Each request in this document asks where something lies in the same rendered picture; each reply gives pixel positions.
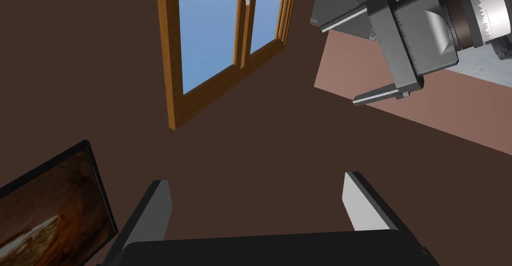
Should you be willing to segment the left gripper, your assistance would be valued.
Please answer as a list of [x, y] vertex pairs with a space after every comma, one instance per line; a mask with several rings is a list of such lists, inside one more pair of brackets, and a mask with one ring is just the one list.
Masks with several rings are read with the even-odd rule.
[[408, 97], [424, 87], [424, 75], [459, 61], [440, 0], [368, 0], [320, 30], [370, 33], [370, 23], [393, 83], [355, 96], [355, 106]]

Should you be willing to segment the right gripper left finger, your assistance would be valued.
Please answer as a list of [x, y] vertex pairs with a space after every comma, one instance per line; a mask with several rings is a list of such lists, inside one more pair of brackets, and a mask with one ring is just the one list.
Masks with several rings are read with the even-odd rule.
[[111, 263], [133, 242], [164, 240], [172, 208], [169, 182], [153, 181], [118, 233], [103, 262]]

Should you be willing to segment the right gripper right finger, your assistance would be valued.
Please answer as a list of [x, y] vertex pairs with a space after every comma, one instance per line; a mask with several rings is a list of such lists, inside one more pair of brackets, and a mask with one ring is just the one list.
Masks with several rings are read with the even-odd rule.
[[354, 230], [398, 230], [418, 246], [417, 238], [360, 172], [345, 172], [342, 202]]

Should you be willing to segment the black framed brown picture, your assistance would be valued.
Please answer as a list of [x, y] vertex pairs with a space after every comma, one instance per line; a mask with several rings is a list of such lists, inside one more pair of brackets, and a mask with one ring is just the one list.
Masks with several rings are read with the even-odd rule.
[[0, 266], [85, 266], [117, 233], [87, 140], [0, 188]]

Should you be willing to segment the wooden framed window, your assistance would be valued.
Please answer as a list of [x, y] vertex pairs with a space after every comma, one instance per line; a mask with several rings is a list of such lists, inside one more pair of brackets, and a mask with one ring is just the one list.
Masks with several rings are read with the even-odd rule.
[[295, 0], [157, 0], [168, 124], [177, 129], [286, 47]]

